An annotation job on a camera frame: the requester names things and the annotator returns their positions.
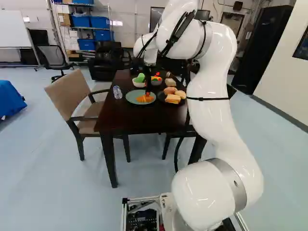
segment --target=blue storage bin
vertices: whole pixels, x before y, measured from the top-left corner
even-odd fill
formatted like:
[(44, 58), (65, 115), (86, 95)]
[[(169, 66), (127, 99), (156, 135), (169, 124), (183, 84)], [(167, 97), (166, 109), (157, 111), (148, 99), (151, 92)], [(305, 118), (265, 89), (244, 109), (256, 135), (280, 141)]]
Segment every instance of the blue storage bin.
[(91, 18), (92, 27), (109, 29), (109, 25), (110, 25), (109, 18), (107, 18), (107, 17), (94, 17), (94, 16), (91, 16), (90, 18)]
[(76, 17), (72, 15), (74, 26), (80, 27), (90, 27), (90, 17), (89, 16), (81, 16)]
[(96, 41), (114, 41), (114, 32), (109, 30), (94, 30)]
[(94, 0), (73, 0), (73, 3), (94, 4)]
[(93, 39), (78, 39), (79, 48), (83, 51), (94, 51), (95, 40)]

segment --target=plate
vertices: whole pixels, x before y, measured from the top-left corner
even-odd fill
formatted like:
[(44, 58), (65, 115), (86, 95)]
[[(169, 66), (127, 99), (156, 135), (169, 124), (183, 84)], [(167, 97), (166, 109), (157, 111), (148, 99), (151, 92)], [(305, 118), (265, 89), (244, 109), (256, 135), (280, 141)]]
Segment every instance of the plate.
[(136, 100), (137, 97), (140, 97), (142, 95), (145, 94), (145, 90), (132, 90), (130, 91), (129, 93), (126, 94), (125, 98), (128, 102), (130, 103), (133, 103), (133, 104), (136, 104), (136, 105), (147, 105), (147, 104), (150, 104), (150, 103), (153, 103), (155, 102), (156, 100), (156, 95), (151, 92), (151, 96), (154, 97), (154, 100), (152, 102), (149, 102), (149, 103), (140, 103)]
[(174, 106), (181, 106), (183, 104), (185, 104), (185, 101), (186, 100), (181, 100), (179, 104), (175, 104), (175, 103), (167, 103), (165, 101), (165, 99), (167, 98), (167, 96), (165, 95), (164, 91), (160, 91), (158, 94), (157, 94), (157, 98), (160, 102), (163, 102), (163, 103), (166, 103), (166, 104), (169, 104), (169, 105), (174, 105)]

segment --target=blue fabric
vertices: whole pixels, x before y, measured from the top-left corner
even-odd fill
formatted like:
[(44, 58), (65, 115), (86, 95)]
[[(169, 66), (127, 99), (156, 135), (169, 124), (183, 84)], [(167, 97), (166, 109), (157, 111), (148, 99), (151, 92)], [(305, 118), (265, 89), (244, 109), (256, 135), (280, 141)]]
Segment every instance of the blue fabric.
[(0, 80), (0, 119), (3, 116), (12, 116), (25, 107), (27, 104), (11, 82)]

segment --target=bowl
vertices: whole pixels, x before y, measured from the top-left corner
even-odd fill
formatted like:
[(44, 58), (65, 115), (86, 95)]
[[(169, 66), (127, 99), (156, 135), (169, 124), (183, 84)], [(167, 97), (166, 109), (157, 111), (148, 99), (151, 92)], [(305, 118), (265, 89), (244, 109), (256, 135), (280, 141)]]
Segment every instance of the bowl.
[(136, 78), (133, 78), (133, 85), (135, 86), (135, 87), (137, 87), (137, 88), (144, 88), (145, 87), (145, 83), (136, 83), (135, 82), (135, 79)]
[(162, 84), (162, 80), (160, 80), (160, 81), (151, 81), (151, 84), (152, 84), (152, 86), (159, 86), (159, 85), (161, 85)]

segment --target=whiteboard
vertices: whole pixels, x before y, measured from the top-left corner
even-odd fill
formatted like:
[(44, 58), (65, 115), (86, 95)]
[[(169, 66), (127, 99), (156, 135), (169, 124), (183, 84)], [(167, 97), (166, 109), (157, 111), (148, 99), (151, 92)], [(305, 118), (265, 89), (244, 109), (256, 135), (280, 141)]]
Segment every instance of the whiteboard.
[(32, 47), (20, 11), (0, 10), (0, 48)]

